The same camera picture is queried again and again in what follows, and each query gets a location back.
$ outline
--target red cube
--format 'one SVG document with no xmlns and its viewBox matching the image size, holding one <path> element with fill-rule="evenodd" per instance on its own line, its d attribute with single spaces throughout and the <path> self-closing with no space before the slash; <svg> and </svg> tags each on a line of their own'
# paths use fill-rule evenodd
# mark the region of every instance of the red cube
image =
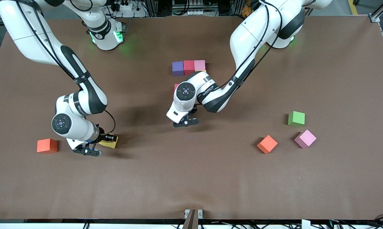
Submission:
<svg viewBox="0 0 383 229">
<path fill-rule="evenodd" d="M 58 141 L 53 139 L 43 139 L 38 141 L 37 152 L 41 154 L 57 153 Z"/>
<path fill-rule="evenodd" d="M 184 75 L 190 75 L 194 72 L 194 60 L 183 61 Z"/>
</svg>

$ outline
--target purple cube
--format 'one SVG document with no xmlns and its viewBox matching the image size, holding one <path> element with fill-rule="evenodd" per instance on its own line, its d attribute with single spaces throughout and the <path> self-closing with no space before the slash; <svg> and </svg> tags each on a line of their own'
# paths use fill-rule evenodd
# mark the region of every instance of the purple cube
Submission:
<svg viewBox="0 0 383 229">
<path fill-rule="evenodd" d="M 294 141 L 304 149 L 309 147 L 316 139 L 317 138 L 308 129 L 306 129 L 306 131 L 297 136 Z"/>
<path fill-rule="evenodd" d="M 173 62 L 172 64 L 173 76 L 183 76 L 183 61 Z"/>
</svg>

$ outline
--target black cable tie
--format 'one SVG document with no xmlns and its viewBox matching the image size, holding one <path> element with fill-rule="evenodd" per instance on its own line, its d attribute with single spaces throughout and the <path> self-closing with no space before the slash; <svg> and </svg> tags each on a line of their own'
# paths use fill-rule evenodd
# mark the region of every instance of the black cable tie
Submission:
<svg viewBox="0 0 383 229">
<path fill-rule="evenodd" d="M 90 76 L 91 76 L 91 74 L 90 74 L 88 71 L 86 71 L 86 72 L 84 73 L 84 75 L 82 75 L 82 76 L 80 76 L 80 77 L 77 77 L 77 78 L 73 79 L 73 81 L 74 81 L 75 84 L 80 84 L 80 83 L 82 83 L 82 82 L 84 82 L 84 81 L 87 81 L 88 78 L 90 78 Z"/>
<path fill-rule="evenodd" d="M 244 83 L 243 80 L 240 80 L 238 79 L 235 75 L 233 75 L 231 77 L 231 81 L 233 81 L 235 84 L 237 84 L 238 86 L 242 86 L 242 84 Z"/>
</svg>

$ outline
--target green indicator light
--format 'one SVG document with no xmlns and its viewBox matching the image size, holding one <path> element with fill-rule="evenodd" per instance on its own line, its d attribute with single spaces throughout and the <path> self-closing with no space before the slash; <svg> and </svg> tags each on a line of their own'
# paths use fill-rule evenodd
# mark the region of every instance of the green indicator light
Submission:
<svg viewBox="0 0 383 229">
<path fill-rule="evenodd" d="M 114 31 L 114 35 L 115 35 L 115 38 L 116 38 L 116 41 L 121 43 L 122 42 L 122 34 L 120 32 L 115 32 Z"/>
<path fill-rule="evenodd" d="M 92 35 L 91 32 L 90 32 L 90 36 L 91 36 L 91 38 L 92 38 L 92 42 L 95 44 L 94 36 Z"/>
</svg>

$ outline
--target pink cube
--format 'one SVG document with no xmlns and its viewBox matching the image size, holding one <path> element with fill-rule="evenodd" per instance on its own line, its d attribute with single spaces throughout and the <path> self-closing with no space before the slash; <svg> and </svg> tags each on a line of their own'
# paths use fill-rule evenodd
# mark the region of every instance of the pink cube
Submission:
<svg viewBox="0 0 383 229">
<path fill-rule="evenodd" d="M 205 60 L 195 60 L 194 61 L 194 71 L 206 71 L 206 61 Z"/>
<path fill-rule="evenodd" d="M 308 129 L 306 129 L 306 131 L 297 136 L 294 141 L 304 149 L 309 147 L 316 139 L 317 138 Z"/>
</svg>

